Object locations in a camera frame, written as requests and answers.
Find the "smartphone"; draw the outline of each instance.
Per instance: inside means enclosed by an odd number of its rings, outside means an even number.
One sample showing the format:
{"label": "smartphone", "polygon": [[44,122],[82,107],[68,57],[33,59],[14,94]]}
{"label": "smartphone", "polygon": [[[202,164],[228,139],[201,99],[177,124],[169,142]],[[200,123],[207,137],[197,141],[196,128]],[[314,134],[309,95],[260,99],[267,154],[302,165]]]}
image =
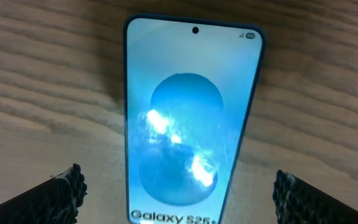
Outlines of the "smartphone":
{"label": "smartphone", "polygon": [[221,222],[264,48],[256,26],[148,14],[127,20],[131,223]]}

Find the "blue phone screen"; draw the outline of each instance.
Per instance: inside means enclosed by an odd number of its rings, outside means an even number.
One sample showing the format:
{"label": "blue phone screen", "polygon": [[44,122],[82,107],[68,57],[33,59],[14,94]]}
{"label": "blue phone screen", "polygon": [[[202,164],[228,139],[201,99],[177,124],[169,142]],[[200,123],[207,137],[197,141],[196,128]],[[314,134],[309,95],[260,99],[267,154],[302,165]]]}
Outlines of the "blue phone screen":
{"label": "blue phone screen", "polygon": [[129,220],[216,224],[262,37],[144,18],[131,21],[126,35]]}

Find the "wood grain surface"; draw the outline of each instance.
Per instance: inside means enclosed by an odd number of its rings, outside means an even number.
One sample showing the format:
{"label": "wood grain surface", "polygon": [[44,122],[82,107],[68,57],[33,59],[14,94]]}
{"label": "wood grain surface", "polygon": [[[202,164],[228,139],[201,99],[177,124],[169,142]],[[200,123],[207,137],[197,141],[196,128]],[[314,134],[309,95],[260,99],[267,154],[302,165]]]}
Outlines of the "wood grain surface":
{"label": "wood grain surface", "polygon": [[0,203],[76,162],[79,223],[127,223],[122,27],[136,12],[267,33],[225,223],[276,222],[277,169],[358,210],[358,0],[0,0]]}

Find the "tabletop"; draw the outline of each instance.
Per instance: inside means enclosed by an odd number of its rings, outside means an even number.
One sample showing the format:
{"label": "tabletop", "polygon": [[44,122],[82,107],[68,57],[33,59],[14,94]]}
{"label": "tabletop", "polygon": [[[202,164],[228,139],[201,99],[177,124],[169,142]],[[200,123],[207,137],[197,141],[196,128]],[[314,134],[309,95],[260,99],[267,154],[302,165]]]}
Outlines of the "tabletop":
{"label": "tabletop", "polygon": [[225,223],[276,222],[277,169],[358,210],[358,0],[0,0],[0,203],[75,162],[79,223],[127,223],[122,28],[137,12],[266,32]]}

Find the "phone screen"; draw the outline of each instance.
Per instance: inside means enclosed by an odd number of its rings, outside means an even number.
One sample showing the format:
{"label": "phone screen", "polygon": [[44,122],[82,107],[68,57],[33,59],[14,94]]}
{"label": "phone screen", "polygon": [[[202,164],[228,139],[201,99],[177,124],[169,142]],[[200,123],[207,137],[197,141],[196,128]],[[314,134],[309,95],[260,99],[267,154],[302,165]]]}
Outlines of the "phone screen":
{"label": "phone screen", "polygon": [[262,36],[137,18],[126,40],[129,220],[219,223]]}

